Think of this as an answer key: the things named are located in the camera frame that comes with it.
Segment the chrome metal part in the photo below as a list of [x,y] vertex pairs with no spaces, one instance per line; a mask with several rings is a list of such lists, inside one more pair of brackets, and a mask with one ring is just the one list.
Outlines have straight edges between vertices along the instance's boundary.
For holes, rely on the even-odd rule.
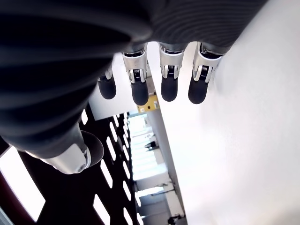
[[53,158],[41,158],[47,164],[65,174],[80,173],[90,166],[90,150],[83,153],[77,144],[72,144],[59,156]]
[[135,83],[134,70],[139,69],[141,82],[147,78],[147,52],[146,46],[136,52],[123,52],[123,60],[130,82]]
[[[213,54],[211,52],[209,52],[208,50],[201,50],[202,48],[201,43],[198,42],[197,44],[197,48],[195,51],[195,55],[194,55],[194,61],[193,61],[193,79],[195,81],[198,81],[200,79],[201,76],[201,72],[203,70],[203,66],[207,66],[208,67],[208,72],[205,78],[205,82],[208,83],[210,81],[211,76],[213,75],[213,73],[216,71],[216,68],[218,67],[218,64],[222,58],[223,55],[220,54]],[[204,54],[209,53],[212,54],[214,57],[211,58],[207,58],[204,56]]]
[[173,52],[165,49],[161,44],[159,44],[159,47],[160,67],[162,76],[164,78],[167,78],[168,66],[174,66],[174,79],[177,79],[179,76],[180,68],[182,66],[184,50]]

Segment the robotic hand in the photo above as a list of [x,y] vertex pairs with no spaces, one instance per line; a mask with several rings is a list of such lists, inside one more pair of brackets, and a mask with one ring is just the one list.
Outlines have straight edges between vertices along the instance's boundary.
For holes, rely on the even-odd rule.
[[116,94],[123,53],[133,99],[148,101],[146,43],[160,46],[162,96],[173,101],[188,43],[198,41],[188,92],[201,103],[222,56],[266,0],[0,1],[0,135],[66,174],[103,156],[78,120],[98,83]]

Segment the ceiling light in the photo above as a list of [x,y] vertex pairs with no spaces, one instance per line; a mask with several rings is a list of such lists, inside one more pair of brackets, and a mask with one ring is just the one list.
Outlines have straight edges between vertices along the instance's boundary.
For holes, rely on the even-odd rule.
[[93,207],[96,210],[97,214],[100,216],[103,223],[105,225],[110,225],[111,217],[109,216],[107,210],[105,209],[98,195],[95,195]]
[[0,170],[21,205],[36,222],[45,199],[33,182],[15,147],[10,147],[0,157]]
[[125,119],[124,119],[124,126],[126,127],[126,130],[128,130],[128,125]]
[[141,206],[141,200],[140,200],[139,196],[137,195],[137,193],[135,193],[135,199],[136,199],[137,205],[140,207]]
[[115,131],[114,127],[113,127],[113,123],[112,122],[109,123],[109,127],[111,129],[114,141],[117,142],[118,137],[117,137],[117,134],[116,134],[116,131]]
[[114,119],[114,122],[115,122],[116,126],[119,127],[119,122],[118,122],[117,116],[114,115],[113,119]]
[[106,182],[108,183],[108,186],[110,188],[112,188],[113,187],[113,179],[112,179],[111,174],[109,173],[108,168],[107,168],[107,166],[106,166],[106,164],[105,164],[105,162],[104,162],[103,159],[102,159],[102,161],[100,163],[100,168],[101,168],[102,173],[103,173],[103,175],[104,175],[104,177],[106,179]]
[[125,181],[123,181],[123,189],[125,191],[125,194],[127,195],[128,200],[131,201],[131,193]]
[[142,220],[142,218],[141,218],[141,216],[140,216],[139,213],[136,214],[136,217],[137,217],[137,221],[139,221],[139,224],[140,225],[144,225],[144,222],[143,222],[143,220]]
[[132,219],[131,219],[127,209],[124,208],[123,211],[124,211],[124,218],[126,219],[128,225],[132,225]]
[[127,161],[129,161],[129,155],[128,155],[128,151],[127,151],[127,148],[125,147],[125,145],[123,145],[123,151],[124,151]]
[[129,144],[128,144],[128,141],[127,141],[127,138],[125,135],[123,135],[123,138],[124,138],[124,141],[125,141],[125,144],[126,144],[126,147],[129,148]]
[[81,113],[81,120],[84,125],[88,121],[88,115],[86,114],[85,110],[83,110],[83,112]]
[[128,132],[127,132],[125,126],[123,126],[123,129],[124,129],[124,134],[125,134],[126,138],[128,138]]
[[115,161],[116,160],[116,153],[114,152],[113,144],[112,144],[112,141],[111,141],[110,137],[107,137],[106,144],[108,146],[109,152],[111,153],[112,159]]
[[151,194],[161,192],[163,190],[164,190],[163,187],[152,187],[152,188],[148,188],[148,189],[145,189],[145,190],[142,190],[142,191],[138,191],[137,196],[143,197],[143,196],[146,196],[146,195],[151,195]]
[[127,165],[126,165],[126,163],[124,161],[123,161],[123,167],[124,167],[126,176],[129,179],[130,178],[130,173],[129,173],[128,167],[127,167]]

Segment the black fingertip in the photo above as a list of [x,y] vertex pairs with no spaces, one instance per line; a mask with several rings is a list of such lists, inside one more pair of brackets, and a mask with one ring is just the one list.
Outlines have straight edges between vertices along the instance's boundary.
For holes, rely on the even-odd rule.
[[205,81],[195,81],[193,77],[189,84],[188,98],[193,104],[200,104],[205,100],[208,83]]
[[145,105],[148,102],[149,94],[146,82],[135,82],[131,84],[132,98],[137,105]]
[[164,78],[161,80],[161,95],[163,99],[167,102],[172,102],[178,91],[178,79],[173,77]]
[[98,82],[100,93],[105,99],[113,99],[117,93],[114,78],[112,76],[111,79],[107,80],[105,76],[103,77],[104,78]]

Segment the white wall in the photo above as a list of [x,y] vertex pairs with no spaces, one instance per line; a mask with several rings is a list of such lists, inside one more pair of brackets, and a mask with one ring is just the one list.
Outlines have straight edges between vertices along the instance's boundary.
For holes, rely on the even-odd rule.
[[300,224],[300,2],[267,3],[201,105],[188,100],[194,50],[188,46],[168,103],[158,45],[148,44],[188,224]]
[[89,99],[95,120],[137,109],[132,99],[130,81],[121,53],[115,54],[113,58],[112,73],[117,88],[116,96],[110,100],[103,98],[97,86]]

